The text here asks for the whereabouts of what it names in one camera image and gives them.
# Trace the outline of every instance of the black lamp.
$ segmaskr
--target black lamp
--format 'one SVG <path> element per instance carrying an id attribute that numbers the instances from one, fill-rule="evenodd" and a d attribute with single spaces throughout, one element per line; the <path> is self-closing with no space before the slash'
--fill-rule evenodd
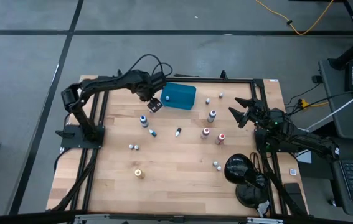
<path id="1" fill-rule="evenodd" d="M 268 200 L 268 179 L 257 172 L 243 154 L 234 154 L 225 165 L 226 179 L 236 186 L 236 197 L 246 207 L 257 208 Z"/>

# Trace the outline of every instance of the wooden tabletop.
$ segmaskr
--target wooden tabletop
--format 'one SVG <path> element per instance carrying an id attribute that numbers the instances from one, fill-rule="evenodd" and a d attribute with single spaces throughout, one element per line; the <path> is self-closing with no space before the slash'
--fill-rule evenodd
<path id="1" fill-rule="evenodd" d="M 81 79 L 96 76 L 82 76 Z M 284 109 L 277 80 L 264 80 L 266 99 L 270 108 Z M 248 122 L 240 129 L 228 110 L 245 109 L 234 98 L 251 98 L 250 85 L 241 83 L 183 83 L 197 88 L 195 105 L 191 110 L 161 108 L 150 114 L 139 97 L 129 90 L 111 91 L 106 108 L 103 147 L 99 150 L 95 167 L 89 212 L 147 213 L 185 215 L 258 216 L 256 210 L 244 207 L 235 196 L 236 185 L 225 179 L 223 170 L 212 165 L 218 161 L 224 168 L 226 160 L 235 153 L 249 157 L 256 151 L 254 125 Z M 161 91 L 156 93 L 160 98 Z M 103 94 L 99 97 L 96 118 Z M 89 114 L 91 97 L 84 110 Z M 207 122 L 210 110 L 216 110 L 213 123 Z M 143 128 L 139 117 L 146 115 L 149 127 Z M 70 117 L 71 123 L 77 123 Z M 177 128 L 182 128 L 175 137 Z M 208 139 L 201 139 L 203 128 L 210 128 Z M 157 132 L 154 138 L 148 129 Z M 224 133 L 224 144 L 215 138 Z M 130 144 L 140 150 L 130 150 Z M 47 208 L 56 206 L 75 182 L 81 149 L 73 149 L 59 160 Z M 304 192 L 296 161 L 289 154 L 278 153 L 283 183 L 297 182 Z M 145 173 L 143 179 L 134 175 L 136 169 Z M 297 175 L 289 174 L 296 169 Z M 85 186 L 81 188 L 77 208 L 81 208 Z M 275 209 L 281 213 L 277 191 L 273 186 Z"/>

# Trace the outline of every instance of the gray floor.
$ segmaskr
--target gray floor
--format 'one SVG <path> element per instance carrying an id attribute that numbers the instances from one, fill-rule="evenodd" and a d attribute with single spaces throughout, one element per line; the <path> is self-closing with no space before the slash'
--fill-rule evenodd
<path id="1" fill-rule="evenodd" d="M 309 27 L 327 5 L 288 0 L 263 2 L 293 19 L 299 30 Z M 68 30 L 76 5 L 77 0 L 0 0 L 0 29 Z M 77 30 L 289 30 L 289 27 L 254 0 L 85 0 Z M 353 24 L 344 6 L 334 4 L 315 30 L 353 30 Z M 62 35 L 0 35 L 0 215 L 7 211 L 64 41 Z M 353 37 L 74 36 L 21 213 L 45 209 L 60 145 L 54 131 L 62 127 L 66 115 L 59 91 L 77 81 L 80 75 L 113 75 L 118 68 L 127 70 L 142 54 L 152 53 L 170 63 L 174 73 L 218 77 L 224 69 L 230 77 L 277 78 L 283 98 L 288 100 L 313 86 L 311 76 L 318 74 L 318 60 L 337 57 L 352 44 Z M 139 68 L 150 70 L 153 64 L 151 59 L 145 59 Z M 320 86 L 305 98 L 314 101 L 325 95 Z M 298 113 L 293 121 L 305 128 L 328 113 L 327 106 L 313 108 Z M 340 208 L 327 204 L 332 195 L 327 182 L 317 179 L 303 179 L 303 182 L 311 214 L 353 221 Z"/>

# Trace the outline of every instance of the spool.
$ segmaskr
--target spool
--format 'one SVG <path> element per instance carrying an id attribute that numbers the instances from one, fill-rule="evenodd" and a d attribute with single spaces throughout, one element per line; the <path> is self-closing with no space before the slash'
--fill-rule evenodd
<path id="1" fill-rule="evenodd" d="M 218 138 L 215 140 L 215 144 L 220 145 L 223 143 L 225 140 L 225 135 L 224 134 L 219 134 Z"/>
<path id="2" fill-rule="evenodd" d="M 212 122 L 214 122 L 215 117 L 216 117 L 216 111 L 212 110 L 209 112 L 207 121 L 212 123 Z"/>
<path id="3" fill-rule="evenodd" d="M 201 138 L 202 139 L 207 139 L 209 135 L 209 128 L 204 128 L 201 132 Z"/>
<path id="4" fill-rule="evenodd" d="M 144 172 L 137 169 L 134 171 L 134 175 L 137 176 L 139 179 L 143 179 L 144 178 Z"/>
<path id="5" fill-rule="evenodd" d="M 147 120 L 145 115 L 140 116 L 141 126 L 147 128 L 149 126 L 149 121 Z"/>

